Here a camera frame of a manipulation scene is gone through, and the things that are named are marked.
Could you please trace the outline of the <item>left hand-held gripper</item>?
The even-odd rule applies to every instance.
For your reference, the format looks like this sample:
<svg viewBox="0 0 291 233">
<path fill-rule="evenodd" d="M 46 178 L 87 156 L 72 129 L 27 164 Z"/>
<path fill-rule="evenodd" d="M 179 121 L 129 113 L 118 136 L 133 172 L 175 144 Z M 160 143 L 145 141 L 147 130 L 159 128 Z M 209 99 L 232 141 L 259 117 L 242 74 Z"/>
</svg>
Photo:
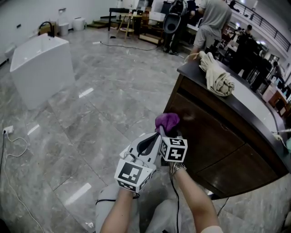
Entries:
<svg viewBox="0 0 291 233">
<path fill-rule="evenodd" d="M 140 192 L 156 171 L 156 157 L 161 144 L 160 133 L 148 133 L 135 139 L 118 162 L 114 179 L 132 192 Z"/>
</svg>

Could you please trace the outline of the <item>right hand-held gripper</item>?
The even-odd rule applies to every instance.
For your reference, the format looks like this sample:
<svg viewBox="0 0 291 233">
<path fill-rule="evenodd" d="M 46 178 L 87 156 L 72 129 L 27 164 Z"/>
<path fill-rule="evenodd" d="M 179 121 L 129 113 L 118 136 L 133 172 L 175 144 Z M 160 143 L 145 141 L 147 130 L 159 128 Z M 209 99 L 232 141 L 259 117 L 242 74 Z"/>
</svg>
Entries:
<svg viewBox="0 0 291 233">
<path fill-rule="evenodd" d="M 166 137 L 164 127 L 159 126 L 159 132 L 162 136 L 161 145 L 159 149 L 160 155 L 167 162 L 183 162 L 188 149 L 186 139 L 177 138 L 181 136 L 179 130 L 172 129 L 169 132 L 169 137 Z"/>
</svg>

